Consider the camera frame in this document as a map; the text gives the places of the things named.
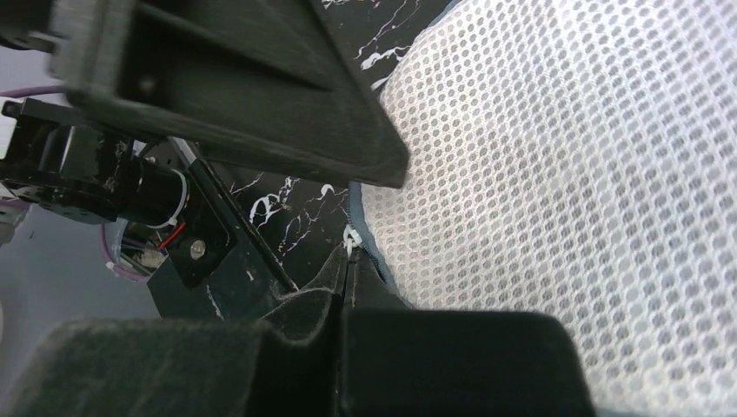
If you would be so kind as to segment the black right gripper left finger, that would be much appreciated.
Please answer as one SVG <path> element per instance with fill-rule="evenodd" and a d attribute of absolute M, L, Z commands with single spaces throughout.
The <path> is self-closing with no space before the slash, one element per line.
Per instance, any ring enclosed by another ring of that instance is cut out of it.
<path fill-rule="evenodd" d="M 51 331 L 4 416 L 332 416 L 348 254 L 256 320 L 87 320 Z"/>

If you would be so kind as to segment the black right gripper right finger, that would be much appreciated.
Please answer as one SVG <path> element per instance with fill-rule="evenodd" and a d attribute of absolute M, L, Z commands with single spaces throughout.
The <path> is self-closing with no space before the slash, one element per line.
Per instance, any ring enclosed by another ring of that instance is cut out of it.
<path fill-rule="evenodd" d="M 423 310 L 349 258 L 341 318 L 345 416 L 592 416 L 574 343 L 538 313 Z"/>

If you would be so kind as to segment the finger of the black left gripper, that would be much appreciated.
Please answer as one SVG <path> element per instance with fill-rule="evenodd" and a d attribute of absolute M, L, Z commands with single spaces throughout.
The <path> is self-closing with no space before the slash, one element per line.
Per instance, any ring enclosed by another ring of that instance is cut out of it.
<path fill-rule="evenodd" d="M 322 182 L 400 188 L 409 152 L 318 1 L 60 1 L 54 71 L 121 130 Z"/>

